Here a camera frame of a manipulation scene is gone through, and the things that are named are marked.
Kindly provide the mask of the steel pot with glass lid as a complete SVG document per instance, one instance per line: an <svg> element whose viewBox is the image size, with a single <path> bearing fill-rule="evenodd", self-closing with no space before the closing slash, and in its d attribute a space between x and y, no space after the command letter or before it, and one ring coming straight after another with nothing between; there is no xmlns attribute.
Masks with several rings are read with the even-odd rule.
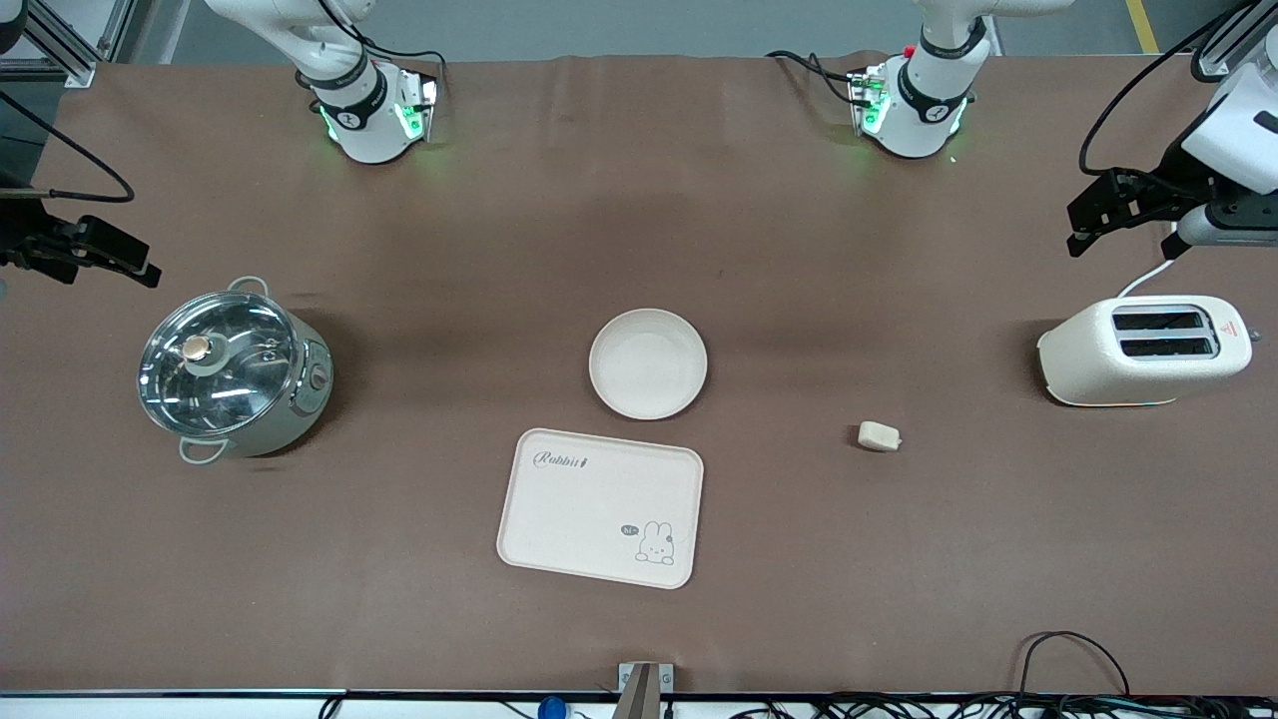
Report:
<svg viewBox="0 0 1278 719"><path fill-rule="evenodd" d="M273 404L265 418L252 420L247 427L211 438L190 438L176 435L178 452L187 464L215 464L229 456L259 456L279 453L289 444L300 441L328 404L334 390L334 356L328 342L311 324L284 309L273 299L268 282L256 275L247 275L227 285L224 291L243 290L259 292L275 301L291 319L296 329L298 347L294 355L291 383L285 395Z"/></svg>

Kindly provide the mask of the cream rabbit print tray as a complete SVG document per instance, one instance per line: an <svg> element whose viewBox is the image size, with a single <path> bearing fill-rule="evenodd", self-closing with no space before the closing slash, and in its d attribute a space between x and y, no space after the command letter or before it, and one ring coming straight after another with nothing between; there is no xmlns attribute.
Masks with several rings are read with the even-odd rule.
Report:
<svg viewBox="0 0 1278 719"><path fill-rule="evenodd" d="M703 479L689 447L532 428L514 451L498 558L679 590L694 568Z"/></svg>

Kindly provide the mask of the round cream plate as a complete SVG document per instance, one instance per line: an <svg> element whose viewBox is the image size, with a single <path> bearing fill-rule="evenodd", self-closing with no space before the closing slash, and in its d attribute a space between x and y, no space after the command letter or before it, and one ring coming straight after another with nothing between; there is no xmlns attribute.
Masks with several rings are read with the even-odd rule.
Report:
<svg viewBox="0 0 1278 719"><path fill-rule="evenodd" d="M709 355L694 324L645 307L603 324L587 369L596 395L613 412L662 420L698 398L709 374Z"/></svg>

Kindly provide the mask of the brown table mat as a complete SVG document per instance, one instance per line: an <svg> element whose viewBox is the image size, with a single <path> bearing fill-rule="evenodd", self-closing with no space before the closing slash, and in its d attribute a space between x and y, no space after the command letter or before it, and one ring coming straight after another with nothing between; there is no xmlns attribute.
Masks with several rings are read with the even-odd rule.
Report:
<svg viewBox="0 0 1278 719"><path fill-rule="evenodd" d="M1137 693L1278 696L1278 252L1146 284L1232 301L1246 372L1176 404L1051 404L1039 337L1160 258L1066 252L1076 156L1140 56L996 57L944 155L858 140L763 59L455 63L435 146L351 163L284 66L109 66L58 126L164 281L0 300L0 687L560 688L665 660L693 691L990 691L1025 641L1103 642ZM146 340L247 275L334 356L279 453L187 464ZM709 355L662 420L587 361L665 310ZM858 444L858 424L904 444ZM691 579L511 567L519 438L689 447Z"/></svg>

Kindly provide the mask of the cream two-slot toaster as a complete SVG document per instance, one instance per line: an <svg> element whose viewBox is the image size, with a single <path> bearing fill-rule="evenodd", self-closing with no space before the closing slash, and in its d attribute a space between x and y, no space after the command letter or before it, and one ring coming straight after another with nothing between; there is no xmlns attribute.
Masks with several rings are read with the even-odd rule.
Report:
<svg viewBox="0 0 1278 719"><path fill-rule="evenodd" d="M1098 301L1036 340L1045 391L1059 404L1157 406L1241 373L1252 337L1236 307L1203 295Z"/></svg>

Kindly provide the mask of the glass pot lid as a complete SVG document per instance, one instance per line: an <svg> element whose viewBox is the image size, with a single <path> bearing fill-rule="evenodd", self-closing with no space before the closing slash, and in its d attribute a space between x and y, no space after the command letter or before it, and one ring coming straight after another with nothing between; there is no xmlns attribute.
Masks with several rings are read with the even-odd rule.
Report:
<svg viewBox="0 0 1278 719"><path fill-rule="evenodd" d="M141 406L175 435L211 438L265 418L291 383L296 329L275 301L243 290L178 307L144 344Z"/></svg>

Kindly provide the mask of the grey metal bracket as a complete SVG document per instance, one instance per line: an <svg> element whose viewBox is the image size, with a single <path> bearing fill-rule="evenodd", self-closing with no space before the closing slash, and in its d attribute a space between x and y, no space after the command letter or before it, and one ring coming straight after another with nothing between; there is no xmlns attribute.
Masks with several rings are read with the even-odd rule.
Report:
<svg viewBox="0 0 1278 719"><path fill-rule="evenodd" d="M611 719L675 719L672 663L621 663Z"/></svg>

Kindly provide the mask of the aluminium frame profile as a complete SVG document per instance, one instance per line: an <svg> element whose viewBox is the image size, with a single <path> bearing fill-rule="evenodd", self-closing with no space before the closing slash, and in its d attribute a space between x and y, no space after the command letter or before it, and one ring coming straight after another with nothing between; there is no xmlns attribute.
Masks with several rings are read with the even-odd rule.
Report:
<svg viewBox="0 0 1278 719"><path fill-rule="evenodd" d="M1238 0L1208 26L1191 59L1191 74L1201 83L1220 83L1258 54L1278 28L1278 0Z"/></svg>
<svg viewBox="0 0 1278 719"><path fill-rule="evenodd" d="M143 0L0 0L0 79L92 86Z"/></svg>

